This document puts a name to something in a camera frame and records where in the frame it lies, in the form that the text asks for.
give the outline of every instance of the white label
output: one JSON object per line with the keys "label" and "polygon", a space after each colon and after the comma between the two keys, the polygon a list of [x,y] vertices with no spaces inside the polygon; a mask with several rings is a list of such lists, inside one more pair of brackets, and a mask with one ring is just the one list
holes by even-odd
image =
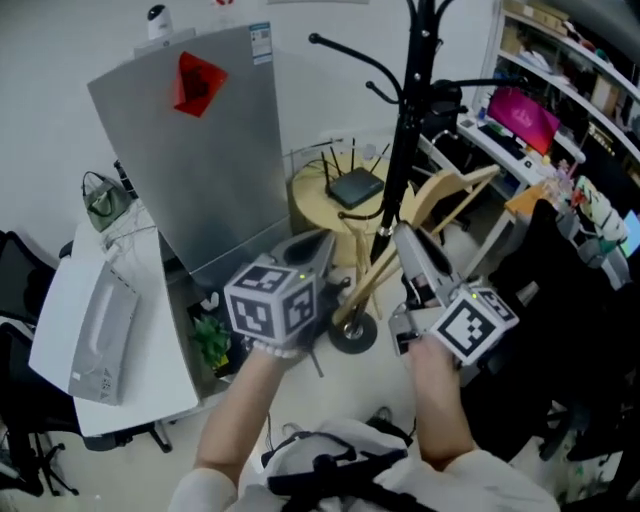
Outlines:
{"label": "white label", "polygon": [[273,60],[271,48],[271,25],[258,23],[249,27],[251,35],[251,51],[253,53],[253,65],[264,64]]}

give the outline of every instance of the gray refrigerator door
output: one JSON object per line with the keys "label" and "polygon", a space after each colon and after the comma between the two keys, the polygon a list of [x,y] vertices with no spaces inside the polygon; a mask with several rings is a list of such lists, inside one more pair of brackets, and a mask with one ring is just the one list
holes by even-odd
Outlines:
{"label": "gray refrigerator door", "polygon": [[[273,63],[254,64],[251,36],[241,27],[196,37],[89,84],[133,186],[206,288],[290,233]],[[173,108],[182,52],[228,73],[200,118]]]}

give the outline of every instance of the black cloth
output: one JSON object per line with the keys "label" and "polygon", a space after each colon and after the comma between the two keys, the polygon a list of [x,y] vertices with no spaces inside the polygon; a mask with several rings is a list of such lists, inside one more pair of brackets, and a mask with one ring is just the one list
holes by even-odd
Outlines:
{"label": "black cloth", "polygon": [[[474,438],[506,461],[544,423],[552,400],[581,404],[596,423],[615,418],[624,376],[638,361],[636,286],[616,292],[602,270],[588,268],[556,215],[539,201],[521,247],[490,276],[520,323],[488,356],[507,354],[501,370],[463,390]],[[516,292],[532,281],[540,290],[524,308]]]}

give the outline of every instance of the cardboard box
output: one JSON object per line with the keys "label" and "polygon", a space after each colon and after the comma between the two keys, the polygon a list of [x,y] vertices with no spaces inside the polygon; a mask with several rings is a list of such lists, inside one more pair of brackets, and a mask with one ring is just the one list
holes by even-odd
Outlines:
{"label": "cardboard box", "polygon": [[564,28],[564,26],[562,25],[563,20],[561,18],[558,18],[553,14],[547,11],[544,11],[542,9],[533,7],[533,4],[530,5],[523,2],[518,2],[517,0],[503,0],[502,7],[504,8],[505,11],[509,11],[514,14],[519,14],[520,16],[524,16],[526,18],[530,18],[540,23],[540,25],[543,25],[544,27],[549,28],[554,32],[557,32],[562,36],[566,36],[568,34],[567,29]]}
{"label": "cardboard box", "polygon": [[560,21],[567,21],[569,19],[569,15],[566,12],[559,11],[555,7],[543,4],[542,2],[530,1],[529,5],[535,9],[538,9],[539,11],[544,11],[547,14],[551,14],[551,16],[558,18]]}
{"label": "cardboard box", "polygon": [[518,40],[518,29],[516,27],[504,27],[500,48],[511,55],[518,55],[520,53],[522,43]]}
{"label": "cardboard box", "polygon": [[518,2],[517,0],[503,0],[502,8],[505,11],[512,12],[514,14],[524,15],[524,8],[527,5],[524,2]]}
{"label": "cardboard box", "polygon": [[560,35],[566,36],[569,31],[562,25],[562,20],[538,9],[533,10],[533,19]]}
{"label": "cardboard box", "polygon": [[598,75],[596,86],[591,95],[591,104],[607,117],[613,117],[613,113],[620,96],[620,89],[611,85],[602,75]]}

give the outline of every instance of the black router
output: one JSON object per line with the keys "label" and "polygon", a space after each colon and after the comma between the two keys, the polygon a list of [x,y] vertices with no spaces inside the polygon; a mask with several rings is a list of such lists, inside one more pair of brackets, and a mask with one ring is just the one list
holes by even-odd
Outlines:
{"label": "black router", "polygon": [[354,149],[352,148],[351,171],[343,173],[340,170],[338,159],[333,152],[333,148],[331,148],[331,154],[333,155],[333,161],[340,176],[333,181],[330,180],[329,165],[324,153],[321,153],[326,178],[326,193],[331,199],[337,201],[340,206],[347,210],[353,210],[384,190],[384,181],[373,174],[373,171],[380,162],[380,158],[378,158],[378,161],[370,171],[364,167],[354,169]]}

